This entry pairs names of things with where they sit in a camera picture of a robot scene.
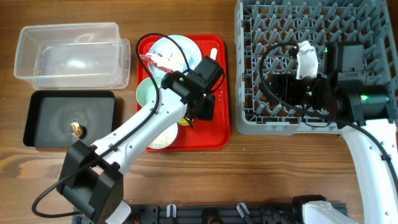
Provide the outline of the yellow cup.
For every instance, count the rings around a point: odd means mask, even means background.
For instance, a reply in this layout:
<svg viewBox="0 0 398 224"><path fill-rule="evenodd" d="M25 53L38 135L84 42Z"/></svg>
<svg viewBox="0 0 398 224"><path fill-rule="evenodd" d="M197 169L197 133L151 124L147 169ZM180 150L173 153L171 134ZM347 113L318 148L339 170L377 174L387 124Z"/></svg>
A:
<svg viewBox="0 0 398 224"><path fill-rule="evenodd" d="M179 122L179 125L181 126L190 126L191 128L193 127L193 121L190 118L184 117L182 118Z"/></svg>

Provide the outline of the green bowl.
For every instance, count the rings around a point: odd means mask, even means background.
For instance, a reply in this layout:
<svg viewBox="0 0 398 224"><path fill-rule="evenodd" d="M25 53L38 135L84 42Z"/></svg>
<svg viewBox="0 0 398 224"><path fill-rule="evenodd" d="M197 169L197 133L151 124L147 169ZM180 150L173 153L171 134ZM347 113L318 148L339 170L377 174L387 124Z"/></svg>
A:
<svg viewBox="0 0 398 224"><path fill-rule="evenodd" d="M155 101L156 90L151 77L143 79L137 86L136 100L141 107L144 107L148 102Z"/></svg>

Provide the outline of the red snack wrapper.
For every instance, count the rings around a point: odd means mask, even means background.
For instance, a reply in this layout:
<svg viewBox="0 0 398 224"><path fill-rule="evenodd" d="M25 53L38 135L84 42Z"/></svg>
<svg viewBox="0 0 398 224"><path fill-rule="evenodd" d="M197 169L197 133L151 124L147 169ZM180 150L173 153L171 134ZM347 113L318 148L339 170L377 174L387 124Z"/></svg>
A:
<svg viewBox="0 0 398 224"><path fill-rule="evenodd" d="M166 73L174 72L170 57L155 52L148 52L146 54L140 54L139 57L154 67L162 70Z"/></svg>

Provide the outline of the brown food scrap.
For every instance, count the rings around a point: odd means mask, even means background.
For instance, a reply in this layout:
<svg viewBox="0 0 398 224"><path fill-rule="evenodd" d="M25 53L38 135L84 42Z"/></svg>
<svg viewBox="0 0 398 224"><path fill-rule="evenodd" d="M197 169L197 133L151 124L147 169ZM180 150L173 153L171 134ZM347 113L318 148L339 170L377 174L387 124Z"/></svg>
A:
<svg viewBox="0 0 398 224"><path fill-rule="evenodd" d="M71 123L71 127L72 127L72 134L75 138L81 138L84 134L84 129L83 126L81 126L78 122L74 121Z"/></svg>

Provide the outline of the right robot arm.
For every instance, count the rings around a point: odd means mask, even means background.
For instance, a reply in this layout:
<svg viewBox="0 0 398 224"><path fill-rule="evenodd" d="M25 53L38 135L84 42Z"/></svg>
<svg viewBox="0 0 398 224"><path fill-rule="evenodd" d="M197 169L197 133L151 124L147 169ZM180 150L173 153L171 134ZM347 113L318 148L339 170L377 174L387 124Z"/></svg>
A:
<svg viewBox="0 0 398 224"><path fill-rule="evenodd" d="M269 103L335 123L354 161L366 223L397 222L397 112L384 85L366 83L364 46L327 42L318 58L309 41L288 44L295 74L261 75Z"/></svg>

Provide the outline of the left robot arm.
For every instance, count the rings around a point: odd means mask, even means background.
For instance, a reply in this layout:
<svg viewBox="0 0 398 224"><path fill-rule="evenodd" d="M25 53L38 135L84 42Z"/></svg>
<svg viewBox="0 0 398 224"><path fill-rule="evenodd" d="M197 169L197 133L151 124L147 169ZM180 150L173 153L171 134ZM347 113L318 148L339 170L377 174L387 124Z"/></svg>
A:
<svg viewBox="0 0 398 224"><path fill-rule="evenodd" d="M131 209L123 200L123 179L132 163L183 117L201 119L224 78L223 67L209 56L187 74L164 75L155 98L118 129L90 146L71 145L57 192L92 223L124 222Z"/></svg>

